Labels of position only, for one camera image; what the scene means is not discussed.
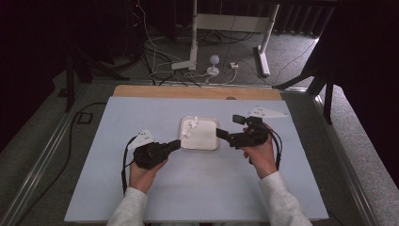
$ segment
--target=white stand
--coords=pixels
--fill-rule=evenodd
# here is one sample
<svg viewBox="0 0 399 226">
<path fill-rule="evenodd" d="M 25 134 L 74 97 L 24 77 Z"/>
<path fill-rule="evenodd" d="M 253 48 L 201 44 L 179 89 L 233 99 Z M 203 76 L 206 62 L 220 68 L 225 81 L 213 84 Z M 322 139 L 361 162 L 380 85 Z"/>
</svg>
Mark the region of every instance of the white stand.
<svg viewBox="0 0 399 226">
<path fill-rule="evenodd" d="M 267 65 L 265 49 L 276 20 L 279 5 L 274 5 L 269 18 L 262 17 L 245 17 L 245 16 L 230 16 L 230 15 L 215 15 L 215 14 L 198 14 L 197 0 L 194 1 L 193 7 L 193 30 L 190 59 L 184 62 L 172 64 L 172 70 L 179 70 L 188 68 L 190 72 L 196 70 L 197 64 L 197 29 L 214 29 L 214 30 L 234 30 L 244 32 L 264 32 L 262 45 L 258 46 L 259 60 L 261 62 L 263 76 L 269 76 L 270 71 Z"/>
<path fill-rule="evenodd" d="M 266 25 L 266 30 L 264 32 L 262 46 L 258 45 L 258 54 L 259 54 L 259 60 L 261 63 L 262 74 L 265 77 L 270 75 L 270 70 L 269 70 L 269 66 L 267 65 L 265 50 L 266 50 L 267 43 L 269 42 L 270 34 L 272 33 L 273 25 L 276 20 L 276 15 L 277 15 L 278 11 L 279 11 L 279 5 L 274 5 L 272 13 L 270 14 L 269 23 L 267 23 L 267 25 Z"/>
</svg>

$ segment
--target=black curtain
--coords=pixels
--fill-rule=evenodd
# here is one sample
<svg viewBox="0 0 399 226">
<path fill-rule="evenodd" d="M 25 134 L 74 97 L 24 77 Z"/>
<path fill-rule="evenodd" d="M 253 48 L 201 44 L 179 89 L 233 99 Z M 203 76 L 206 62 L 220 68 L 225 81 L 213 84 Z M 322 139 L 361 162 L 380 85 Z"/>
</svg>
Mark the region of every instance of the black curtain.
<svg viewBox="0 0 399 226">
<path fill-rule="evenodd" d="M 332 72 L 397 186 L 398 12 L 398 1 L 342 2 L 302 72 Z"/>
</svg>

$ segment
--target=gray carpet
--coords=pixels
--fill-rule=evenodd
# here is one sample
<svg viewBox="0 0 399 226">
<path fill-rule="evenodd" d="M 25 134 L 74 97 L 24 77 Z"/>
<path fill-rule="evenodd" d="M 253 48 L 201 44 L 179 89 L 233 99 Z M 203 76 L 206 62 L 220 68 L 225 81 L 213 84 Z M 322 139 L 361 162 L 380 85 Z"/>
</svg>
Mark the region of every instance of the gray carpet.
<svg viewBox="0 0 399 226">
<path fill-rule="evenodd" d="M 245 35 L 235 32 L 232 34 L 234 37 L 243 37 Z M 314 39 L 308 37 L 273 35 L 266 50 L 272 75 L 262 80 L 256 75 L 256 73 L 259 73 L 259 67 L 255 63 L 256 57 L 253 55 L 253 47 L 260 43 L 261 40 L 261 35 L 254 35 L 250 40 L 231 45 L 226 62 L 238 61 L 239 63 L 238 74 L 233 82 L 231 82 L 233 85 L 263 86 L 273 83 L 279 84 L 282 81 L 289 80 L 300 74 L 311 52 L 313 47 L 312 44 L 314 43 Z M 158 45 L 158 50 L 162 52 L 170 53 L 181 59 L 188 58 L 190 39 L 181 38 L 178 39 L 177 43 L 167 39 L 154 40 L 153 42 Z M 229 45 L 226 44 L 201 46 L 199 48 L 197 73 L 205 73 L 206 68 L 210 66 L 208 63 L 209 55 L 218 54 L 220 56 L 220 64 L 222 64 L 228 49 Z M 297 57 L 297 60 L 283 69 L 287 63 Z M 156 60 L 157 64 L 165 62 L 161 59 Z M 169 71 L 170 68 L 165 67 L 165 69 L 162 70 Z M 96 74 L 96 79 L 93 81 L 93 84 L 88 87 L 82 101 L 78 103 L 78 108 L 94 102 L 106 102 L 108 97 L 112 95 L 115 86 L 121 83 L 99 72 L 96 72 Z M 151 83 L 148 76 L 149 72 L 141 62 L 121 74 L 133 78 L 131 83 Z M 159 74 L 159 78 L 163 79 L 169 75 L 170 73 Z M 186 84 L 193 85 L 189 83 L 189 81 L 184 80 L 181 73 L 176 73 L 176 76 Z M 63 107 L 65 106 L 65 100 L 56 97 L 59 89 L 63 87 L 64 79 L 64 73 L 56 78 L 57 90 L 55 93 L 46 100 L 20 133 L 9 143 L 6 149 L 1 152 L 0 213 L 5 213 L 18 187 L 20 187 L 21 182 L 24 180 L 25 175 L 38 158 L 41 150 L 46 145 L 46 141 L 50 138 L 57 123 L 64 114 Z M 230 81 L 230 79 L 231 75 L 221 73 L 219 76 L 210 79 L 210 81 L 211 85 L 217 85 Z M 176 79 L 173 78 L 166 82 L 166 85 L 176 84 L 175 80 Z M 204 78 L 198 78 L 198 80 L 204 82 Z M 310 81 L 304 81 L 296 86 L 305 88 L 309 85 L 309 82 Z M 333 148 L 325 128 L 321 123 L 322 119 L 314 106 L 313 99 L 306 94 L 293 92 L 284 92 L 282 96 L 292 111 L 296 129 L 327 209 L 339 218 L 343 222 L 343 225 L 363 225 L 357 206 L 353 201 L 348 186 L 341 174 L 339 164 L 333 154 Z M 73 127 L 72 159 L 69 166 L 55 185 L 29 212 L 21 225 L 67 225 L 67 223 L 63 222 L 63 218 L 103 111 L 103 105 L 95 105 L 88 108 L 87 112 L 94 113 L 93 122 L 89 125 L 80 124 Z M 68 133 L 62 139 L 53 156 L 53 160 L 38 183 L 32 195 L 31 202 L 34 201 L 45 187 L 51 183 L 52 179 L 56 177 L 66 160 L 67 152 Z M 313 224 L 340 225 L 335 218 L 315 221 Z"/>
</svg>

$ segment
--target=floor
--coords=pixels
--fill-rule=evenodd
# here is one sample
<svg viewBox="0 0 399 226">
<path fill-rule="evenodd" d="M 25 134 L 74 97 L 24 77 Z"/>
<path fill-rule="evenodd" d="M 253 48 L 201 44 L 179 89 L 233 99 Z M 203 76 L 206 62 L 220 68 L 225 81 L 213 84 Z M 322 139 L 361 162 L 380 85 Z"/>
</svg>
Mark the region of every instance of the floor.
<svg viewBox="0 0 399 226">
<path fill-rule="evenodd" d="M 242 39 L 247 34 L 239 32 L 223 33 L 229 42 L 230 36 L 234 39 Z M 152 41 L 147 41 L 147 48 L 156 48 L 157 56 L 162 57 L 166 53 L 172 60 L 188 59 L 190 49 L 189 38 L 178 38 L 176 42 L 151 35 Z M 254 47 L 262 41 L 263 36 L 253 34 L 249 40 L 239 41 L 234 44 L 209 44 L 214 35 L 209 35 L 207 40 L 199 39 L 198 67 L 197 74 L 189 74 L 187 71 L 172 74 L 169 62 L 161 58 L 153 58 L 153 51 L 149 50 L 147 59 L 150 68 L 156 72 L 152 79 L 159 85 L 162 80 L 170 77 L 163 85 L 187 86 L 255 86 L 268 87 L 278 85 L 284 81 L 300 74 L 312 48 L 317 39 L 312 37 L 295 36 L 291 34 L 273 34 L 266 54 L 271 70 L 267 78 L 259 76 L 260 69 L 254 56 Z M 210 67 L 209 57 L 219 55 L 220 61 L 216 66 L 221 73 L 218 76 L 208 79 L 206 69 Z M 116 58 L 117 63 L 126 59 Z M 238 63 L 237 75 L 228 68 L 230 62 Z M 82 85 L 77 82 L 77 87 L 84 90 L 77 108 L 81 108 L 93 102 L 106 102 L 112 95 L 112 91 L 118 84 L 152 84 L 149 70 L 143 62 L 137 62 L 132 68 L 120 72 L 121 75 L 130 77 L 130 82 L 115 81 L 101 72 L 95 72 L 96 77 L 91 85 Z M 21 186 L 26 174 L 39 157 L 41 151 L 46 147 L 49 138 L 58 126 L 58 123 L 65 117 L 65 99 L 56 95 L 64 87 L 65 73 L 60 74 L 56 79 L 56 91 L 43 103 L 38 112 L 24 126 L 20 133 L 9 143 L 6 149 L 0 154 L 0 213 L 5 213 L 13 197 Z M 295 85 L 298 90 L 306 88 L 311 82 L 310 79 Z M 290 110 L 296 112 L 293 117 L 298 130 L 301 142 L 311 164 L 316 182 L 319 185 L 323 200 L 330 211 L 330 219 L 315 221 L 314 225 L 363 225 L 359 210 L 352 198 L 351 192 L 343 177 L 340 165 L 336 160 L 327 132 L 322 126 L 319 112 L 314 106 L 312 97 L 303 93 L 284 92 L 282 97 L 286 100 Z M 339 88 L 335 88 L 335 105 L 347 105 L 344 95 Z M 73 225 L 64 222 L 63 218 L 68 208 L 74 187 L 79 178 L 80 170 L 85 163 L 88 149 L 93 140 L 101 115 L 104 112 L 103 105 L 94 105 L 88 108 L 88 112 L 94 114 L 93 122 L 89 125 L 75 125 L 72 130 L 72 156 L 71 161 L 58 181 L 48 192 L 40 198 L 38 203 L 26 214 L 21 225 Z M 333 121 L 339 118 L 333 113 Z M 68 133 L 66 133 L 57 144 L 56 151 L 49 163 L 47 170 L 40 177 L 35 191 L 27 206 L 37 199 L 48 185 L 56 178 L 58 172 L 64 165 L 69 150 Z"/>
</svg>

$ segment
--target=table leg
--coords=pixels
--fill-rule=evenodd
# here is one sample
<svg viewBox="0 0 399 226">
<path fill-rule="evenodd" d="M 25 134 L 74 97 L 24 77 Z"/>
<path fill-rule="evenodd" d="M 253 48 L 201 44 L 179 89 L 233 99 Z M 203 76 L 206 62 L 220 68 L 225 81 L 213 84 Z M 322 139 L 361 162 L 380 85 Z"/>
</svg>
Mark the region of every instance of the table leg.
<svg viewBox="0 0 399 226">
<path fill-rule="evenodd" d="M 267 43 L 269 42 L 270 34 L 272 33 L 273 24 L 276 20 L 276 15 L 277 15 L 278 11 L 279 11 L 279 5 L 276 4 L 273 6 L 273 10 L 270 14 L 269 23 L 267 24 L 266 30 L 264 32 L 262 45 L 258 45 L 258 54 L 259 54 L 259 60 L 261 62 L 262 74 L 265 77 L 270 75 L 270 70 L 269 70 L 269 66 L 267 65 L 265 50 L 266 50 Z"/>
</svg>

